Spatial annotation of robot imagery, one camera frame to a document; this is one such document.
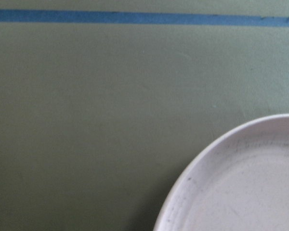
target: dish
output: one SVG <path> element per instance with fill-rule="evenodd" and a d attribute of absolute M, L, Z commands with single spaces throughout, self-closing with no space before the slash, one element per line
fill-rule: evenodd
<path fill-rule="evenodd" d="M 154 231 L 289 231 L 289 114 L 250 121 L 203 150 Z"/>

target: gray surface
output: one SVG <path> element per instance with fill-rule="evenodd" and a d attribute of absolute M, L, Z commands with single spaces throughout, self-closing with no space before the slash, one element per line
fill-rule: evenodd
<path fill-rule="evenodd" d="M 0 0 L 0 9 L 132 11 L 289 16 L 289 0 Z"/>
<path fill-rule="evenodd" d="M 0 24 L 0 231 L 150 230 L 219 135 L 289 112 L 289 28 Z"/>

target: painter's tape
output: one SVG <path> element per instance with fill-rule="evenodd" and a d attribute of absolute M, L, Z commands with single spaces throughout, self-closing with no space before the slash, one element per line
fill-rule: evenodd
<path fill-rule="evenodd" d="M 0 10 L 0 22 L 114 23 L 289 27 L 289 17 L 186 13 Z"/>

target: plate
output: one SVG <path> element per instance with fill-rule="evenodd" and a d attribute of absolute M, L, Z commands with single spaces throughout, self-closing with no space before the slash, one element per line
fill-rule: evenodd
<path fill-rule="evenodd" d="M 184 170 L 154 231 L 289 231 L 289 114 L 224 134 Z"/>

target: round plate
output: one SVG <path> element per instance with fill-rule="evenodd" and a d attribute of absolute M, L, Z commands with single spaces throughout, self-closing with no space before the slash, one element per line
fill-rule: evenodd
<path fill-rule="evenodd" d="M 224 134 L 184 170 L 154 231 L 289 231 L 289 114 Z"/>

